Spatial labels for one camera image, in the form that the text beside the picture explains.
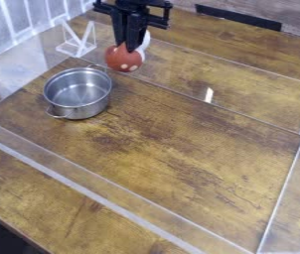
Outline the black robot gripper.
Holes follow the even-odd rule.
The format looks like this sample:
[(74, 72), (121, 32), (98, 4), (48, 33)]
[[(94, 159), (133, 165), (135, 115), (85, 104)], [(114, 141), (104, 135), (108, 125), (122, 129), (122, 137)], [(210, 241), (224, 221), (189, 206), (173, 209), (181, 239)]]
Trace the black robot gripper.
[(125, 42), (132, 53), (144, 43), (148, 26), (160, 29), (169, 28), (171, 10), (169, 0), (114, 0), (113, 4), (96, 0), (93, 10), (112, 18), (116, 44)]

